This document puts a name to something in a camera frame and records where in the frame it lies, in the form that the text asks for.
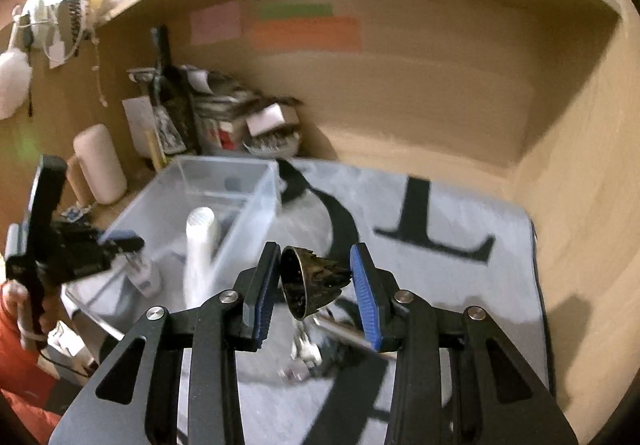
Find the person's hand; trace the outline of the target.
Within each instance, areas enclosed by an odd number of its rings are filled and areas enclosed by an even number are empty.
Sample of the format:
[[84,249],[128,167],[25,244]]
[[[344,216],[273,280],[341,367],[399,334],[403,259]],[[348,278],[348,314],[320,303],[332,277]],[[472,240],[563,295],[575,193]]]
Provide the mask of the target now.
[[54,289],[43,297],[42,313],[35,323],[32,302],[25,286],[17,281],[6,281],[1,287],[2,306],[15,318],[20,333],[21,346],[29,352],[42,350],[47,335],[55,328],[63,312],[60,291]]

